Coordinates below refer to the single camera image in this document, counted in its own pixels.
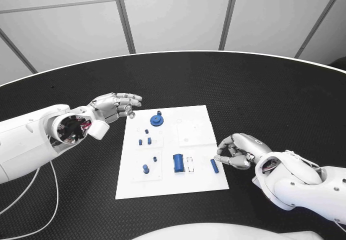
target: round table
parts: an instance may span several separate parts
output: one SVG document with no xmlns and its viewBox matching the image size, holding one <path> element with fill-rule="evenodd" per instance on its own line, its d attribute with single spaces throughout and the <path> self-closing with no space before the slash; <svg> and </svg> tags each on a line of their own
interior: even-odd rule
<svg viewBox="0 0 346 240">
<path fill-rule="evenodd" d="M 177 51 L 94 60 L 0 87 L 0 121 L 55 104 L 85 106 L 109 92 L 143 96 L 141 110 L 206 105 L 216 141 L 233 133 L 294 151 L 320 166 L 346 168 L 346 72 L 295 59 L 225 51 Z M 223 165 L 229 190 L 115 200 L 125 119 L 104 139 L 91 136 L 52 162 L 59 207 L 50 225 L 26 239 L 130 240 L 190 223 L 230 223 L 277 233 L 314 231 L 344 238 L 333 222 L 303 207 L 280 209 L 246 171 Z M 0 185 L 0 210 L 34 173 Z M 50 165 L 0 216 L 0 238 L 36 231 L 56 205 Z"/>
</svg>

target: black textured surface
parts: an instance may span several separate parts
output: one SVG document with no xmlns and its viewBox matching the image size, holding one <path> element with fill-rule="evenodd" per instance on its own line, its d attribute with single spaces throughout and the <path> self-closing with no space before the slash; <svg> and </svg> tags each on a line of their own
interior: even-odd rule
<svg viewBox="0 0 346 240">
<path fill-rule="evenodd" d="M 109 92 L 143 96 L 141 109 L 206 105 L 218 142 L 246 133 L 274 151 L 292 150 L 321 166 L 346 167 L 346 75 L 308 63 L 228 52 L 115 57 L 65 67 L 0 87 L 0 121 L 55 104 L 83 106 Z M 280 209 L 252 184 L 254 170 L 223 166 L 229 190 L 115 200 L 125 119 L 101 141 L 88 137 L 53 160 L 59 208 L 47 228 L 26 239 L 115 239 L 190 223 L 232 223 L 277 233 L 314 231 L 344 239 L 305 208 Z M 0 210 L 33 173 L 0 185 Z M 50 165 L 0 216 L 0 238 L 36 231 L 55 210 Z"/>
</svg>

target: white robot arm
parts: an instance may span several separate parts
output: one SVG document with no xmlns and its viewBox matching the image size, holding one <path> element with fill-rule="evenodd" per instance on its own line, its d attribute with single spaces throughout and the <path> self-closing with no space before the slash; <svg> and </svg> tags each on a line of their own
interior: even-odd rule
<svg viewBox="0 0 346 240">
<path fill-rule="evenodd" d="M 232 157 L 220 156 L 228 148 Z M 346 168 L 320 167 L 292 151 L 272 152 L 252 136 L 235 133 L 219 144 L 213 159 L 238 169 L 255 164 L 254 184 L 284 210 L 304 207 L 346 224 Z"/>
<path fill-rule="evenodd" d="M 0 184 L 21 177 L 75 147 L 86 135 L 101 140 L 119 117 L 134 118 L 143 98 L 108 93 L 86 106 L 49 106 L 0 122 Z"/>
</svg>

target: cable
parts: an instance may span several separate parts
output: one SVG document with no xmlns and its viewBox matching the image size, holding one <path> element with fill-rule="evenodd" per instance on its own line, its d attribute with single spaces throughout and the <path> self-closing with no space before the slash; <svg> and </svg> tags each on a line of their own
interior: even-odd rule
<svg viewBox="0 0 346 240">
<path fill-rule="evenodd" d="M 340 226 L 339 222 L 334 221 L 334 224 L 339 226 L 339 228 L 346 232 L 344 228 Z"/>
<path fill-rule="evenodd" d="M 40 170 L 40 168 L 37 168 L 37 170 L 36 170 L 34 176 L 33 176 L 33 178 L 32 178 L 32 180 L 30 180 L 30 183 L 29 183 L 24 191 L 21 192 L 21 194 L 19 195 L 19 197 L 16 198 L 14 202 L 8 205 L 8 207 L 0 212 L 0 215 L 10 209 L 10 207 L 16 204 L 16 202 L 20 200 L 20 198 L 21 198 L 23 195 L 26 194 L 26 192 L 27 192 L 27 190 L 29 190 L 29 188 L 30 188 L 30 186 L 32 186 L 32 184 L 33 184 L 33 182 L 34 182 L 34 179 L 36 179 L 39 170 Z"/>
<path fill-rule="evenodd" d="M 27 233 L 26 235 L 16 236 L 16 237 L 10 237 L 10 238 L 4 238 L 4 239 L 0 239 L 0 240 L 14 240 L 14 239 L 20 239 L 20 238 L 24 238 L 24 237 L 36 234 L 39 231 L 42 231 L 42 230 L 46 228 L 46 226 L 50 224 L 50 222 L 52 222 L 52 220 L 53 220 L 53 218 L 55 218 L 55 216 L 56 216 L 57 203 L 59 203 L 59 188 L 57 188 L 56 171 L 55 171 L 55 167 L 53 167 L 52 161 L 50 161 L 50 166 L 52 166 L 52 172 L 53 172 L 53 178 L 55 178 L 55 186 L 56 186 L 56 206 L 55 206 L 55 211 L 53 211 L 53 214 L 52 214 L 52 218 L 50 218 L 47 224 L 46 224 L 37 231 L 34 231 L 34 232 L 32 232 L 32 233 Z"/>
</svg>

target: small blue part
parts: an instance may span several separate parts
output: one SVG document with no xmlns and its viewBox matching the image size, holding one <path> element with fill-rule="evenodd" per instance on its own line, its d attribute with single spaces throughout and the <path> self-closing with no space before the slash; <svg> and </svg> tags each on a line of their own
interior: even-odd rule
<svg viewBox="0 0 346 240">
<path fill-rule="evenodd" d="M 145 174 L 150 173 L 150 169 L 148 169 L 148 165 L 147 165 L 147 164 L 143 165 L 143 172 L 144 172 Z"/>
<path fill-rule="evenodd" d="M 213 159 L 210 159 L 210 164 L 212 164 L 213 171 L 218 174 L 219 173 L 219 169 L 218 169 L 218 166 L 216 166 L 216 163 L 215 163 Z"/>
<path fill-rule="evenodd" d="M 164 118 L 161 116 L 161 112 L 157 111 L 157 115 L 154 115 L 151 118 L 150 118 L 150 123 L 154 127 L 158 127 L 163 125 L 164 123 Z"/>
<path fill-rule="evenodd" d="M 174 160 L 174 173 L 184 171 L 184 162 L 183 162 L 183 154 L 173 155 Z"/>
</svg>

